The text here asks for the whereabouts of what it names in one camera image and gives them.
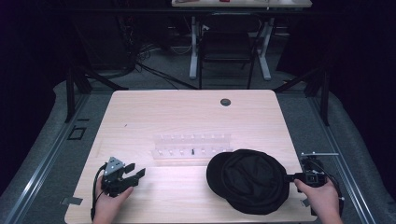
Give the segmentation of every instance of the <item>black hat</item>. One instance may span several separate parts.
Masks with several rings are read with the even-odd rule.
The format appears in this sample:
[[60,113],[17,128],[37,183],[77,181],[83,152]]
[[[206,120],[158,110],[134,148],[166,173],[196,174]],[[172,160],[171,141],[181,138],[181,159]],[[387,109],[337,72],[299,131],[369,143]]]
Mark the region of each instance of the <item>black hat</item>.
[[289,197],[285,168],[273,157],[251,149],[222,152],[209,162],[209,187],[236,210],[254,215],[276,211]]

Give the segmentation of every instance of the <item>white table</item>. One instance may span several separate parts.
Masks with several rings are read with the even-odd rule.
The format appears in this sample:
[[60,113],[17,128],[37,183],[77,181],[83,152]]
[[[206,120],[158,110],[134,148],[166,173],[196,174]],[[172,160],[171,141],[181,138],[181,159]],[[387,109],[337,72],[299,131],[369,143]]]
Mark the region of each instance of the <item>white table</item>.
[[[231,104],[224,106],[221,99]],[[288,174],[302,171],[282,112],[272,91],[116,91],[92,145],[67,223],[90,223],[92,183],[110,157],[146,168],[127,199],[117,223],[249,223],[313,221],[302,193],[290,184],[290,196],[274,213],[240,213],[207,185],[210,158],[154,159],[154,136],[228,133],[232,149],[249,148],[276,158]]]
[[[220,2],[219,0],[198,0],[192,2],[178,3],[172,0],[173,7],[263,7],[269,9],[270,7],[290,7],[290,8],[303,8],[311,7],[310,0],[230,0],[230,2]],[[271,74],[268,68],[268,63],[265,60],[265,53],[268,49],[268,43],[273,29],[274,19],[265,23],[262,35],[264,41],[262,48],[258,50],[260,66],[262,68],[262,75],[265,80],[271,80]],[[191,65],[190,65],[190,78],[196,79],[196,71],[198,66],[198,54],[196,48],[196,34],[197,27],[195,18],[192,17],[191,22]]]

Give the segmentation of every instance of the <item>human arm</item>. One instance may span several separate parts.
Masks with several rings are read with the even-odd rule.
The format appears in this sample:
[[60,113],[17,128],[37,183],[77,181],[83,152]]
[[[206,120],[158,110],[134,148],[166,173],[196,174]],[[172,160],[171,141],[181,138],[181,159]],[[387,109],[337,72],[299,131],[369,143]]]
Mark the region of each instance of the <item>human arm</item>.
[[319,188],[309,187],[299,179],[294,179],[294,184],[308,197],[312,209],[323,224],[343,223],[339,214],[337,190],[332,181],[328,179],[327,183]]
[[105,193],[102,193],[102,176],[100,176],[96,182],[96,206],[95,206],[95,217],[93,218],[93,224],[109,224],[116,217],[120,211],[122,204],[132,194],[134,188],[129,187],[119,196],[112,198]]

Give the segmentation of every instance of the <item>chair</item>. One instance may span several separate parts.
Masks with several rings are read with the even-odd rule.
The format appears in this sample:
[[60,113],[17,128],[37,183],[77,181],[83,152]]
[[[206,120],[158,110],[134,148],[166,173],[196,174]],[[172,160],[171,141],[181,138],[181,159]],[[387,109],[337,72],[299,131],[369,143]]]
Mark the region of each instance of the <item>chair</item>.
[[199,25],[198,48],[199,89],[202,89],[204,63],[250,63],[247,89],[251,77],[257,45],[264,25],[261,18],[250,13],[214,13],[205,16]]

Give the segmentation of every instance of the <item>robotic hand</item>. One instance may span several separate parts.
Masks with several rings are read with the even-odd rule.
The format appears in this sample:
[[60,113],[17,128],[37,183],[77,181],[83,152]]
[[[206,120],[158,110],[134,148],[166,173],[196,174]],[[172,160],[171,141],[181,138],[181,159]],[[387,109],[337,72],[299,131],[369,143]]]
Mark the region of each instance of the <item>robotic hand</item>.
[[132,170],[134,170],[134,163],[125,166],[122,161],[110,157],[102,179],[102,190],[110,197],[116,197],[129,187],[137,186],[139,179],[145,175],[146,169],[140,170],[136,175],[122,178],[123,174],[128,174]]
[[[285,181],[286,182],[293,182],[294,179],[300,179],[306,185],[312,188],[319,188],[327,183],[327,177],[332,181],[334,184],[339,198],[339,208],[340,208],[340,216],[342,215],[343,208],[344,208],[344,197],[342,196],[341,190],[335,178],[332,175],[329,175],[323,169],[323,163],[317,159],[317,155],[338,155],[338,154],[331,154],[331,153],[320,153],[316,154],[315,152],[312,154],[307,154],[306,158],[301,160],[301,163],[304,168],[303,173],[296,173],[294,175],[286,175]],[[311,215],[316,216],[315,212],[311,209]]]

